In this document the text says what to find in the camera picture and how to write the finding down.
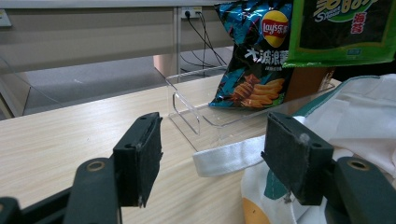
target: potato chip bag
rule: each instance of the potato chip bag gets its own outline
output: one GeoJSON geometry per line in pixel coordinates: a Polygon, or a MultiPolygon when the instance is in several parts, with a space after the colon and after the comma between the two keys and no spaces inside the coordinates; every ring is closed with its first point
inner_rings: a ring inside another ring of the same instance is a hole
{"type": "Polygon", "coordinates": [[[292,69],[291,1],[237,1],[215,5],[234,41],[233,57],[210,106],[263,109],[283,102],[292,69]]]}

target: green snack package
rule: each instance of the green snack package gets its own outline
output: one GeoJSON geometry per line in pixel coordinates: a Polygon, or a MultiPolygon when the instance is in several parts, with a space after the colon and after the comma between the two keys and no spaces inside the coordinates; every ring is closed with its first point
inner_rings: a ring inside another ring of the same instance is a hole
{"type": "Polygon", "coordinates": [[[394,0],[294,0],[284,67],[388,63],[396,51],[394,0]]]}

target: wooden table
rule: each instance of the wooden table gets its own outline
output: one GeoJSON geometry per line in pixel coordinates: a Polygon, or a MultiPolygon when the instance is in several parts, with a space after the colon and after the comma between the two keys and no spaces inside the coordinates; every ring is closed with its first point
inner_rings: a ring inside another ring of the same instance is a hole
{"type": "Polygon", "coordinates": [[[0,121],[0,196],[22,208],[70,187],[80,164],[109,157],[134,121],[159,111],[163,159],[144,209],[124,223],[243,223],[242,173],[199,177],[194,150],[167,117],[166,87],[0,121]]]}

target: clear plastic box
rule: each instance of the clear plastic box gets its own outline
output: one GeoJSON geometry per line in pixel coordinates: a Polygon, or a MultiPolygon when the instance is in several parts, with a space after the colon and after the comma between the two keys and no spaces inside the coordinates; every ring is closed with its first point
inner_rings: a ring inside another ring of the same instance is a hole
{"type": "Polygon", "coordinates": [[[166,79],[169,118],[197,151],[221,147],[265,134],[267,114],[292,114],[301,106],[333,88],[257,111],[208,106],[216,94],[225,67],[217,67],[166,79]]]}

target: electrical cable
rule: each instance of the electrical cable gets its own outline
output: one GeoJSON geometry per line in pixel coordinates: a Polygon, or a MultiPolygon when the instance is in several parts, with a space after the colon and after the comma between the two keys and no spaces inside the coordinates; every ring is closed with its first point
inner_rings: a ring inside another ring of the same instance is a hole
{"type": "Polygon", "coordinates": [[[203,59],[202,59],[202,69],[204,70],[205,69],[205,53],[206,53],[206,35],[204,35],[204,55],[203,55],[203,59]]]}
{"type": "Polygon", "coordinates": [[[189,22],[190,26],[191,26],[192,29],[195,31],[195,33],[198,34],[198,36],[201,37],[201,39],[204,41],[205,45],[208,46],[208,47],[214,52],[214,54],[215,54],[217,57],[220,57],[220,56],[218,55],[218,53],[213,49],[213,47],[212,47],[211,45],[209,45],[209,43],[207,43],[207,42],[204,40],[204,38],[203,38],[203,37],[201,36],[201,34],[197,31],[197,29],[195,28],[195,26],[192,25],[192,23],[191,23],[191,21],[190,21],[190,17],[188,17],[187,21],[189,22]]]}
{"type": "Polygon", "coordinates": [[[181,71],[183,71],[183,72],[185,72],[185,73],[187,73],[187,72],[191,72],[191,71],[189,71],[189,70],[186,70],[186,69],[184,69],[184,68],[180,68],[180,70],[181,70],[181,71]]]}
{"type": "MultiPolygon", "coordinates": [[[[190,21],[190,12],[186,12],[187,20],[189,21],[189,24],[192,26],[191,21],[190,21]]],[[[204,59],[202,60],[202,69],[205,69],[205,52],[206,52],[206,40],[204,40],[204,59]]]]}
{"type": "MultiPolygon", "coordinates": [[[[191,64],[191,65],[195,65],[195,66],[202,66],[201,64],[198,64],[198,63],[191,63],[191,62],[189,62],[189,61],[187,61],[181,54],[180,54],[180,58],[184,61],[184,62],[186,62],[186,63],[189,63],[189,64],[191,64]]],[[[216,67],[215,65],[205,65],[205,67],[216,67]]]]}
{"type": "Polygon", "coordinates": [[[215,50],[213,48],[213,45],[212,45],[212,42],[210,41],[209,34],[206,31],[206,21],[205,21],[204,14],[202,12],[197,12],[197,14],[199,15],[199,17],[201,19],[201,24],[204,27],[205,37],[207,37],[207,41],[208,41],[208,44],[209,44],[208,46],[213,50],[213,52],[215,53],[215,56],[218,59],[218,61],[219,61],[219,58],[220,58],[224,62],[224,60],[215,52],[215,50]]]}
{"type": "MultiPolygon", "coordinates": [[[[195,56],[196,59],[198,59],[200,62],[203,62],[202,59],[200,59],[192,50],[191,53],[195,56]]],[[[205,63],[206,66],[208,67],[216,67],[216,65],[210,64],[210,63],[205,63]]]]}

